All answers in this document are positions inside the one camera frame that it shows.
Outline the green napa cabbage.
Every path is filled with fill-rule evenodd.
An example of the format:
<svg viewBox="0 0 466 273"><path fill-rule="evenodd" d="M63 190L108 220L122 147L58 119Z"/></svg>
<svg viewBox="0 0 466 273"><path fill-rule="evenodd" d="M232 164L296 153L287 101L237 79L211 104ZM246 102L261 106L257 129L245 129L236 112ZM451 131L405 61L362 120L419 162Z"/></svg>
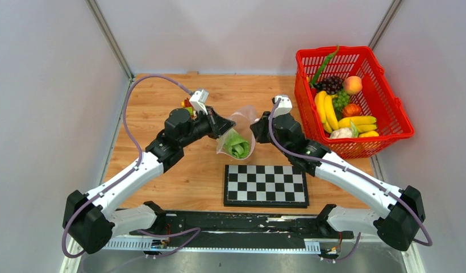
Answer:
<svg viewBox="0 0 466 273"><path fill-rule="evenodd" d="M235 129L231 129L224 136L223 149L236 159L245 159L251 151L251 146L248 140L243 138Z"/></svg>

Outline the clear zip top bag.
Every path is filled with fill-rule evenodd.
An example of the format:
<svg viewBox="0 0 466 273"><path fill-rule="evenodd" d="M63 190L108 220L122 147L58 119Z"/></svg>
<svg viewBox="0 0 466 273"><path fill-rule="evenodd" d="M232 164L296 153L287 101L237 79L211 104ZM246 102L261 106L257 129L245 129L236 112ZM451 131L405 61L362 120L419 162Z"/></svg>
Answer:
<svg viewBox="0 0 466 273"><path fill-rule="evenodd" d="M258 120L256 109L252 105L246 105L246 106L243 106L242 108L236 110L235 112L233 112L227 118L236 122L236 126L234 128L232 128L232 129L235 129L243 138L245 138L246 140L249 141L250 146L251 146L251 151L250 151L249 155L246 157L246 158L248 158L253 153L253 150L255 148L255 143L256 143L255 139L254 139L254 136L253 136L253 133L249 128L250 125L252 125L254 122L256 122ZM217 154L226 154L226 155L230 156L223 149L224 136L225 135L223 135L222 137L220 137L217 140L216 153Z"/></svg>

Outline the red plastic basket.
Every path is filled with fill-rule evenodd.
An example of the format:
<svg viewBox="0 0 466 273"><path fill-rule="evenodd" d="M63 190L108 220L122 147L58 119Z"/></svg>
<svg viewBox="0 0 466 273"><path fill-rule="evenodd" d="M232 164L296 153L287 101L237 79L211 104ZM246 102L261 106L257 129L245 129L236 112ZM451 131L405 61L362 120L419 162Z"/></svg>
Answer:
<svg viewBox="0 0 466 273"><path fill-rule="evenodd" d="M377 119L378 137L330 139L324 130L314 104L315 91L310 89L313 78L327 55L336 55L320 74L322 80L328 76L359 76L363 89L352 97L362 114ZM368 158L401 139L414 135L414 128L404 111L402 101L392 92L384 70L369 47L330 46L316 49L301 49L296 53L297 73L294 94L301 116L305 135L321 142L346 159Z"/></svg>

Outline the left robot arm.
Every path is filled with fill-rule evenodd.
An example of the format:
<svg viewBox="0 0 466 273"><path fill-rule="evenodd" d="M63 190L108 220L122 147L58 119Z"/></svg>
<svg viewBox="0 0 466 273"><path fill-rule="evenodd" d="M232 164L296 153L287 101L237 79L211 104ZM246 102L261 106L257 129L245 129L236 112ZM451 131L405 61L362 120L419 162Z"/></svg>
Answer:
<svg viewBox="0 0 466 273"><path fill-rule="evenodd" d="M71 254L63 248L68 258L83 253L94 254L118 235L146 229L153 235L166 228L166 219L160 209L148 201L133 209L119 210L119 206L147 182L161 176L184 157L184 147L207 136L218 139L236 123L217 114L208 106L195 118L186 109L170 112L161 130L145 150L126 169L106 183L81 193L76 190L66 199L63 238L71 236L82 252Z"/></svg>

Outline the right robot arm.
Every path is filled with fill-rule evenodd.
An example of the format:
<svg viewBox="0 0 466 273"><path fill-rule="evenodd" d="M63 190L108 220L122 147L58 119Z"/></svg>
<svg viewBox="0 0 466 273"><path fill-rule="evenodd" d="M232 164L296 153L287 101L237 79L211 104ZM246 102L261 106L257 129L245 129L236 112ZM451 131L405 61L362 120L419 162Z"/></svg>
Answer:
<svg viewBox="0 0 466 273"><path fill-rule="evenodd" d="M322 210L324 217L316 223L321 236L332 237L338 231L376 234L400 251L408 250L412 242L432 246L433 240L423 224L426 214L418 189L411 185L402 189L359 170L325 145L306 138L290 114L273 117L266 111L249 128L257 143L274 145L292 166L368 205L367 209L327 205Z"/></svg>

